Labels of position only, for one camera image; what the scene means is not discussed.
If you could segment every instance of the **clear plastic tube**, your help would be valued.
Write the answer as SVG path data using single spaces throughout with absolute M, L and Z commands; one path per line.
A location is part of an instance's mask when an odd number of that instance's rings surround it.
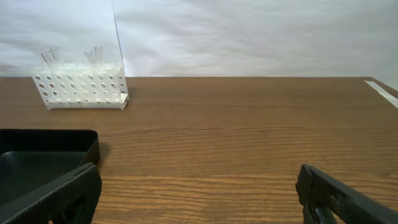
M 103 63 L 104 51 L 102 46 L 94 47 L 94 51 L 95 51 L 95 59 L 97 64 Z
M 52 57 L 54 58 L 55 62 L 59 62 L 60 61 L 60 59 L 58 58 L 58 49 L 59 49 L 59 47 L 53 47 L 53 48 L 50 49 Z
M 55 60 L 54 60 L 54 56 L 51 54 L 51 51 L 46 50 L 45 52 L 42 52 L 42 56 L 43 56 L 45 62 L 47 63 L 47 65 L 49 65 L 49 67 L 54 66 Z
M 91 64 L 91 66 L 97 66 L 94 51 L 89 50 L 89 51 L 85 52 L 85 55 L 86 55 L 89 63 Z

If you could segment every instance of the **wood grain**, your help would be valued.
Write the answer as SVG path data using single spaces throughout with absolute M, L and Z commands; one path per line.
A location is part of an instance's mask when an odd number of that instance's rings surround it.
M 0 78 L 0 123 L 99 133 L 93 223 L 302 223 L 303 163 L 398 210 L 398 109 L 363 80 L 128 78 L 124 111 L 47 111 Z

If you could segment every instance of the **wooden table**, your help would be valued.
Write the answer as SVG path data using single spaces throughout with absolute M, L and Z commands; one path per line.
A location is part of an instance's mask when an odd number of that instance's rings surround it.
M 398 210 L 398 109 L 363 80 L 129 78 L 123 111 L 47 111 L 0 78 L 0 124 L 99 133 L 93 223 L 302 223 L 303 163 Z

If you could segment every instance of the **brown wooden surface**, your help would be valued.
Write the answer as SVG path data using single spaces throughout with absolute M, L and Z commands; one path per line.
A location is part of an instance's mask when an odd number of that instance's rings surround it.
M 363 80 L 128 78 L 124 111 L 47 111 L 0 78 L 0 120 L 99 133 L 93 223 L 302 223 L 303 163 L 398 210 L 398 109 Z

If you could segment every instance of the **black plastic container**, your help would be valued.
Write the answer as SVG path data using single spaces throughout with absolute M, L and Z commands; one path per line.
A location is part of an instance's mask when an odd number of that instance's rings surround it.
M 99 159 L 95 131 L 0 129 L 0 208 Z

